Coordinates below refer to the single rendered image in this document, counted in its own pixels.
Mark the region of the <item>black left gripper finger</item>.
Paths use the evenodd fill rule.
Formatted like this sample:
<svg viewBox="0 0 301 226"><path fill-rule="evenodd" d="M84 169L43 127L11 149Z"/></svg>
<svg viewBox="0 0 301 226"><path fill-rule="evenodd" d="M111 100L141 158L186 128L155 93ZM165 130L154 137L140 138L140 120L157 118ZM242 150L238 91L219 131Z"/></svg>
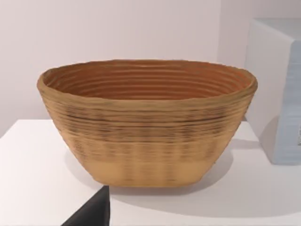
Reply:
<svg viewBox="0 0 301 226"><path fill-rule="evenodd" d="M103 186L61 226L110 226L110 190Z"/></svg>

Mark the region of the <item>woven wicker basket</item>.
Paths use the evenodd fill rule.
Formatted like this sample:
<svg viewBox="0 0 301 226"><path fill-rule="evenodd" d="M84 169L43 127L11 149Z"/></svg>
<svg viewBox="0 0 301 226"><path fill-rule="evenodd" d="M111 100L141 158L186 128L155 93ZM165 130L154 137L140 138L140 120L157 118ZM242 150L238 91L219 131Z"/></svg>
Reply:
<svg viewBox="0 0 301 226"><path fill-rule="evenodd" d="M42 101L68 148L108 186L179 187L213 167L258 88L246 69L118 59L48 69Z"/></svg>

